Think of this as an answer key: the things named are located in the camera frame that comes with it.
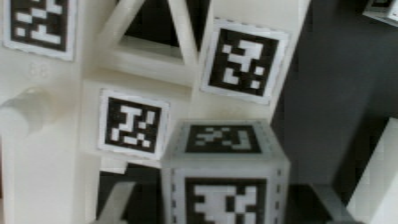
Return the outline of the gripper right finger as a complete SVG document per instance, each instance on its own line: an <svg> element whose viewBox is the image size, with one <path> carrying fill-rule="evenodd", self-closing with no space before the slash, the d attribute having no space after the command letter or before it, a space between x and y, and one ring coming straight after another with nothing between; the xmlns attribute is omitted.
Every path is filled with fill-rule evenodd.
<svg viewBox="0 0 398 224"><path fill-rule="evenodd" d="M328 185L289 186L287 224L364 224L353 219Z"/></svg>

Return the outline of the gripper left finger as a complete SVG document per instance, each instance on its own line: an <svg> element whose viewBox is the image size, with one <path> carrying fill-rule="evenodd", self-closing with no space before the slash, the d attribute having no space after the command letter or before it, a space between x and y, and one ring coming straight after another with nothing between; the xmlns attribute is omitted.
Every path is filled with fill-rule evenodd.
<svg viewBox="0 0 398 224"><path fill-rule="evenodd" d="M90 224L163 224L159 175L151 171L99 174L96 218Z"/></svg>

